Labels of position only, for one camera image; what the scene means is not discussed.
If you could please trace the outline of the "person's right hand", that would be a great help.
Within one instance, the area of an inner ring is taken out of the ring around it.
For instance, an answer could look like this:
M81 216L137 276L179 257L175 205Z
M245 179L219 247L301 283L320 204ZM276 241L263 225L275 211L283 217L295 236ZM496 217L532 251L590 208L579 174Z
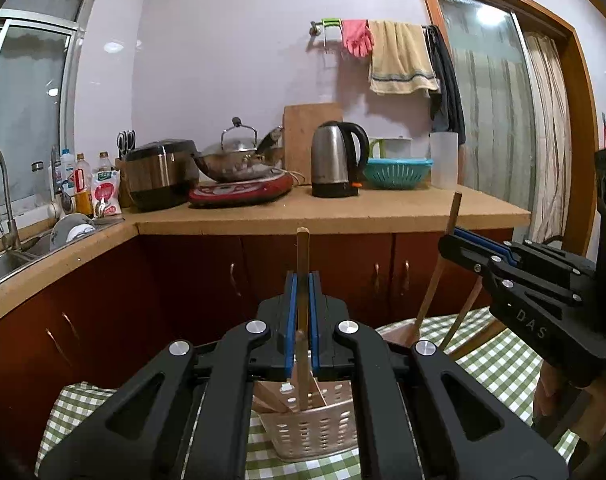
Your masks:
M606 435L606 376L596 379L583 391L588 394L589 402L570 429L593 448ZM535 431L549 440L577 396L577 389L568 379L549 363L542 362L533 404Z

